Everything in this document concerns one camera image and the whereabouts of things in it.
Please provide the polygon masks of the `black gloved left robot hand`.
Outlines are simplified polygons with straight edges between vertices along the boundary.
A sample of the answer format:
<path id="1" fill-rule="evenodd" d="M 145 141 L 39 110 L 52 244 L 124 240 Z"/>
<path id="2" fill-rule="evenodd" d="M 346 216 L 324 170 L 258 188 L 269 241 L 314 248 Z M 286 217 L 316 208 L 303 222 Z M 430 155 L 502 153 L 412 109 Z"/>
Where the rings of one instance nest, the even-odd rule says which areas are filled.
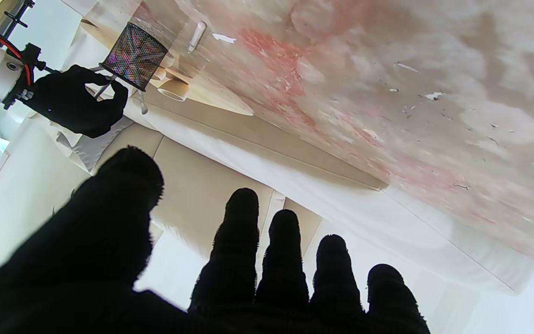
<path id="1" fill-rule="evenodd" d="M 150 156 L 128 146 L 0 266 L 0 334 L 427 334 L 402 275 L 368 274 L 362 308 L 346 242 L 326 235 L 312 295 L 297 214 L 277 212 L 261 279 L 258 195 L 236 190 L 186 311 L 134 284 L 152 252 L 150 213 L 164 190 Z"/>

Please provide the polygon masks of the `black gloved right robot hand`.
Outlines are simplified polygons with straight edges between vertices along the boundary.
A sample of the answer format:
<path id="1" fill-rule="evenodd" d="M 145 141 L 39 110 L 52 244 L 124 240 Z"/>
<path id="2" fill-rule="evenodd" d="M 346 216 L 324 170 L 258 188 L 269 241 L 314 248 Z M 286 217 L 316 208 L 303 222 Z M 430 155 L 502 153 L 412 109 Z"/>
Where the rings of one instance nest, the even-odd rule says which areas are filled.
<path id="1" fill-rule="evenodd" d="M 114 96 L 98 101 L 87 91 L 86 84 L 110 84 Z M 32 87 L 32 97 L 22 102 L 49 121 L 95 139 L 121 120 L 128 94 L 121 83 L 74 64 L 64 72 L 39 78 Z"/>

